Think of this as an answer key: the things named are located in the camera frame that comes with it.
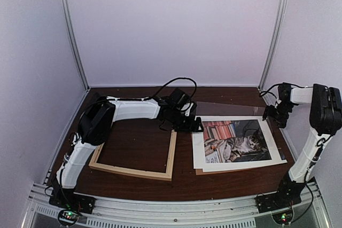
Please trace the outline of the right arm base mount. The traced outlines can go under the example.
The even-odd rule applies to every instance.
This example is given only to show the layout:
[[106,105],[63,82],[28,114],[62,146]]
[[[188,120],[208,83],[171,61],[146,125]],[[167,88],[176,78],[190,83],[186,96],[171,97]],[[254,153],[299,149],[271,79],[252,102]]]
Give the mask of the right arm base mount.
[[259,213],[265,213],[269,211],[275,211],[283,208],[290,208],[293,205],[301,203],[301,197],[295,197],[294,199],[283,199],[277,195],[272,194],[260,194],[255,198],[255,203]]

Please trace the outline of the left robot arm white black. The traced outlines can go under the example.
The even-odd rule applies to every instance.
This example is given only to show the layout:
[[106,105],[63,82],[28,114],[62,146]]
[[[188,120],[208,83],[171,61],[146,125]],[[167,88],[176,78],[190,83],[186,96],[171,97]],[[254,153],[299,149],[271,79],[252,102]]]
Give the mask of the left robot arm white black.
[[170,122],[174,131],[202,132],[201,118],[194,115],[196,107],[191,96],[179,88],[162,97],[116,98],[94,94],[80,116],[71,147],[51,180],[56,200],[66,209],[76,205],[77,198],[72,192],[78,177],[90,154],[107,141],[114,122],[157,119]]

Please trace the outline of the light wooden picture frame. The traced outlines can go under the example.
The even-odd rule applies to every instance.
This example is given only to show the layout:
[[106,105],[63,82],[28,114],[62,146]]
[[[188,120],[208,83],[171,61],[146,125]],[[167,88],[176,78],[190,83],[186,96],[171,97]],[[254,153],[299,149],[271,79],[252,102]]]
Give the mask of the light wooden picture frame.
[[144,142],[124,139],[114,147],[101,144],[89,162],[94,170],[116,175],[170,182],[173,176],[177,132],[159,133],[161,139],[152,141],[147,135]]

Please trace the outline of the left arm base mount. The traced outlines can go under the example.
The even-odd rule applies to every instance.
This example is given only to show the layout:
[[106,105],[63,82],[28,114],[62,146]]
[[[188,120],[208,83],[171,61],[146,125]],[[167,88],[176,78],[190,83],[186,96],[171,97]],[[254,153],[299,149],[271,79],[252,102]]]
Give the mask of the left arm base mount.
[[73,194],[68,201],[63,197],[50,196],[49,204],[64,208],[78,211],[82,214],[92,214],[95,206],[96,199],[91,196],[85,196],[80,194]]

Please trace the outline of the clear acrylic sheet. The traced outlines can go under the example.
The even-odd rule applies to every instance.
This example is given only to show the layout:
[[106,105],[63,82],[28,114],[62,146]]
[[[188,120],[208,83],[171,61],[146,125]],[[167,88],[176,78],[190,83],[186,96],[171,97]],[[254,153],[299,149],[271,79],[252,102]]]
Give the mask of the clear acrylic sheet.
[[262,116],[265,107],[197,102],[197,116]]

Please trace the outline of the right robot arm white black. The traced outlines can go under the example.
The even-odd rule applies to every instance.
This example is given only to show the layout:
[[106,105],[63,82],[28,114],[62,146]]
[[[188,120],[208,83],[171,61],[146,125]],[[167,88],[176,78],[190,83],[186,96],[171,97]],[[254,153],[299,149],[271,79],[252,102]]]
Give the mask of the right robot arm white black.
[[279,128],[285,128],[294,106],[309,105],[309,134],[295,164],[282,178],[274,195],[278,207],[286,207],[299,197],[309,181],[310,174],[320,160],[330,139],[341,129],[341,94],[335,87],[322,84],[302,87],[292,83],[277,83],[260,96],[277,88],[278,97],[274,105],[265,108],[263,119],[272,118]]

